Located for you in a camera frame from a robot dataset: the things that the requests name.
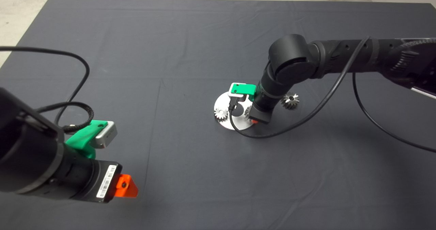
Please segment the metal gear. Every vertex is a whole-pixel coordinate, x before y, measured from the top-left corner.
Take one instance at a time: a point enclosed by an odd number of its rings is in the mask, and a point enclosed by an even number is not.
[[[216,108],[214,110],[214,116],[215,116],[216,121],[222,122],[222,121],[226,120],[227,117],[229,116],[229,110]]]
[[[246,118],[248,118],[248,114],[250,113],[251,106],[248,106],[244,112]]]
[[[299,97],[295,93],[288,93],[282,98],[281,102],[286,109],[295,109],[299,103]]]

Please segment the table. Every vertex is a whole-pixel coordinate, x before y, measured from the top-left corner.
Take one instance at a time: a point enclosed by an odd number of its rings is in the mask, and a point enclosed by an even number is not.
[[[97,159],[120,162],[137,199],[109,204],[0,194],[2,229],[434,229],[436,155],[383,134],[351,78],[311,121],[251,140],[212,116],[230,83],[256,84],[268,47],[289,33],[324,39],[436,37],[430,4],[224,0],[48,0],[20,46],[72,51],[91,66],[77,101],[113,120]],[[84,73],[62,56],[12,53],[0,84],[32,107],[63,101]],[[277,130],[309,113],[337,75],[293,91]],[[436,102],[377,73],[358,75],[386,128],[435,145]],[[70,108],[62,123],[83,121]]]

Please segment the cable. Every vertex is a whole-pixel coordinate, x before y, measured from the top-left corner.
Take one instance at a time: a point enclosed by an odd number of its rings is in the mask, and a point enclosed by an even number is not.
[[[73,98],[77,95],[79,90],[82,88],[83,84],[87,80],[89,76],[89,64],[79,55],[76,55],[74,53],[68,52],[68,51],[62,51],[62,50],[52,50],[52,49],[45,49],[45,48],[37,48],[37,47],[0,47],[0,51],[24,51],[24,52],[37,52],[37,53],[46,53],[46,54],[53,54],[53,55],[62,55],[62,56],[70,56],[72,58],[75,58],[79,60],[85,67],[85,74],[82,78],[82,80],[77,85],[76,89],[74,89],[73,93],[70,95],[70,97],[67,99],[67,102],[71,102]],[[56,115],[54,119],[54,123],[59,126],[59,120],[61,118],[61,115],[64,113],[67,106],[63,106],[61,110],[59,110],[58,114]]]
[[[78,106],[79,108],[84,109],[88,113],[88,119],[80,125],[63,126],[62,130],[65,133],[72,133],[72,132],[78,131],[78,130],[83,129],[84,127],[88,126],[91,123],[91,120],[94,117],[94,111],[92,110],[92,108],[90,106],[88,106],[87,104],[82,103],[82,102],[66,101],[66,102],[55,103],[52,105],[40,107],[39,109],[36,109],[36,112],[43,113],[43,112],[48,112],[48,111],[52,111],[55,109],[65,108],[67,106]]]
[[[292,125],[288,126],[287,128],[285,128],[285,129],[283,129],[281,131],[272,133],[272,134],[267,134],[267,135],[251,135],[251,134],[246,134],[246,133],[242,132],[241,130],[239,130],[235,126],[235,124],[233,123],[233,119],[232,119],[232,111],[233,110],[229,109],[230,123],[232,124],[232,127],[235,129],[236,132],[238,132],[239,134],[241,134],[241,135],[243,135],[245,137],[249,137],[249,138],[270,138],[270,137],[275,137],[275,136],[278,136],[278,135],[283,134],[285,132],[288,132],[291,129],[297,128],[298,126],[306,123],[312,117],[314,117],[323,108],[323,106],[325,106],[325,104],[330,100],[330,98],[336,92],[336,89],[338,89],[338,87],[341,84],[341,82],[343,81],[345,75],[350,70],[350,68],[353,65],[355,59],[357,58],[358,54],[360,53],[360,51],[364,47],[364,44],[368,41],[369,38],[370,37],[368,36],[368,37],[362,39],[361,42],[358,44],[358,46],[354,50],[353,54],[351,55],[350,59],[348,60],[347,64],[345,65],[344,70],[342,70],[342,72],[339,75],[338,79],[333,84],[333,87],[330,89],[330,91],[327,93],[327,95],[324,97],[324,99],[322,99],[322,101],[318,104],[318,106],[310,114],[308,114],[306,117],[304,117],[303,119],[301,119],[297,123],[293,123]]]
[[[357,103],[358,103],[360,109],[362,110],[362,112],[365,114],[365,116],[366,116],[366,117],[367,117],[367,118],[368,118],[368,119],[369,119],[369,120],[370,120],[370,121],[371,121],[375,126],[377,126],[379,129],[381,129],[383,132],[385,132],[385,133],[388,134],[389,136],[391,136],[391,137],[393,137],[393,138],[399,140],[400,142],[404,142],[404,143],[406,143],[406,144],[408,144],[408,145],[411,145],[411,146],[413,146],[413,147],[420,148],[420,149],[423,149],[423,150],[425,150],[425,151],[436,152],[436,149],[434,149],[434,148],[429,148],[429,147],[426,147],[426,146],[423,146],[423,145],[419,145],[419,144],[416,144],[416,143],[410,142],[410,141],[408,141],[408,140],[406,140],[406,139],[404,139],[404,138],[401,138],[401,137],[397,136],[396,134],[393,134],[392,132],[386,130],[385,128],[383,128],[383,126],[381,126],[379,123],[377,123],[377,121],[375,121],[375,120],[371,117],[371,115],[369,115],[368,111],[366,111],[365,107],[363,106],[363,104],[362,104],[362,102],[361,102],[361,100],[360,100],[359,93],[357,92],[356,73],[353,73],[353,90],[354,90],[354,93],[355,93],[356,101],[357,101]]]

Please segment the barcode label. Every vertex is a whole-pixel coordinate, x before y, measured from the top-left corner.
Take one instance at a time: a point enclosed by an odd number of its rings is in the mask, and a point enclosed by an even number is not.
[[[110,181],[112,180],[113,173],[115,172],[116,165],[109,165],[108,170],[106,171],[105,177],[103,178],[102,184],[97,192],[97,198],[104,198],[106,192],[108,191],[108,187]]]

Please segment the green 3d-printed part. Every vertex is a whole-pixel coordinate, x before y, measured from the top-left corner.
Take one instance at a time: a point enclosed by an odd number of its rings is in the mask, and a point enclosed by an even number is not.
[[[256,92],[255,84],[233,84],[232,93],[248,95],[250,101],[254,101],[254,93]]]
[[[89,159],[95,159],[95,149],[91,146],[90,141],[97,136],[108,125],[104,120],[92,120],[89,126],[79,130],[68,139],[65,144],[74,148]]]

